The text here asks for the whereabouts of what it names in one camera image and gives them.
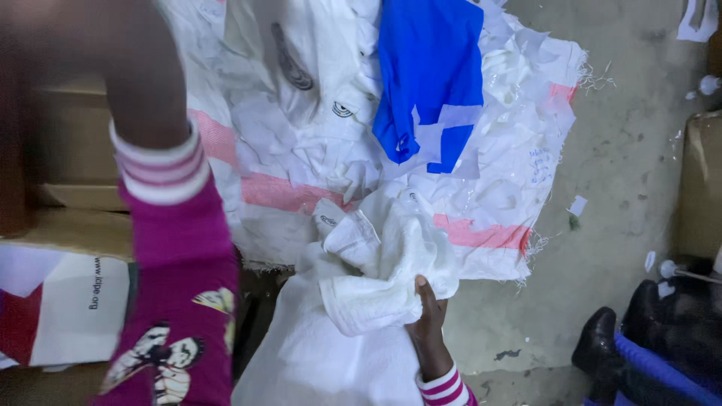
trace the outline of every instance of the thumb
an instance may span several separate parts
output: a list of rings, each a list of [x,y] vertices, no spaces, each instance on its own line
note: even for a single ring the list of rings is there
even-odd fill
[[[436,305],[436,295],[434,295],[434,290],[431,288],[431,285],[429,285],[429,281],[421,275],[416,276],[416,293],[421,297],[421,305],[423,306],[424,313],[434,308],[434,305]]]

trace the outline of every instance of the sleeve cuff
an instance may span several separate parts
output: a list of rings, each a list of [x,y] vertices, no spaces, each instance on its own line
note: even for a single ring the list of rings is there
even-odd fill
[[[462,406],[469,401],[469,391],[456,370],[456,362],[444,376],[430,382],[424,382],[419,373],[416,385],[428,406]]]
[[[110,121],[110,139],[116,148],[118,172],[128,192],[150,204],[178,204],[196,196],[210,176],[198,125],[188,119],[188,141],[169,150],[148,150],[120,138]]]

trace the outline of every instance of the stained floor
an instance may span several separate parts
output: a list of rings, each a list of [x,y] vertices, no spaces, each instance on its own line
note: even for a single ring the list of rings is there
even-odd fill
[[[676,39],[678,0],[506,7],[530,28],[579,43],[596,74],[611,61],[617,86],[580,91],[572,101],[577,121],[535,227],[549,242],[526,287],[462,282],[444,333],[484,405],[579,405],[588,382],[570,356],[585,320],[600,306],[621,317],[647,277],[647,253],[656,251],[659,262],[669,248],[680,134],[687,117],[710,104],[685,99],[706,74],[707,46]],[[578,227],[565,210],[576,195],[589,200]]]

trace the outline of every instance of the striped cuff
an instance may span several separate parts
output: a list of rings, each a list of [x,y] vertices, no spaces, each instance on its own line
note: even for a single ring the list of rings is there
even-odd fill
[[[456,363],[446,375],[431,382],[423,382],[421,374],[416,377],[416,385],[424,397],[427,406],[462,406],[469,401],[469,390],[461,381]]]
[[[118,171],[133,197],[150,204],[171,205],[201,191],[210,175],[210,166],[203,153],[198,124],[189,118],[188,127],[191,137],[182,145],[169,150],[148,150],[120,138],[110,121]]]

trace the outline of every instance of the black shoe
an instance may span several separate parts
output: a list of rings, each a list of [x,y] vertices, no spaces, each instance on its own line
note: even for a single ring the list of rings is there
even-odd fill
[[[572,364],[592,376],[599,375],[602,366],[614,364],[619,359],[614,345],[614,323],[617,315],[608,307],[600,308],[584,324],[577,348],[572,354]]]
[[[651,348],[651,325],[658,323],[657,308],[659,305],[659,288],[651,280],[643,280],[637,286],[627,313],[622,319],[621,333],[644,348]]]

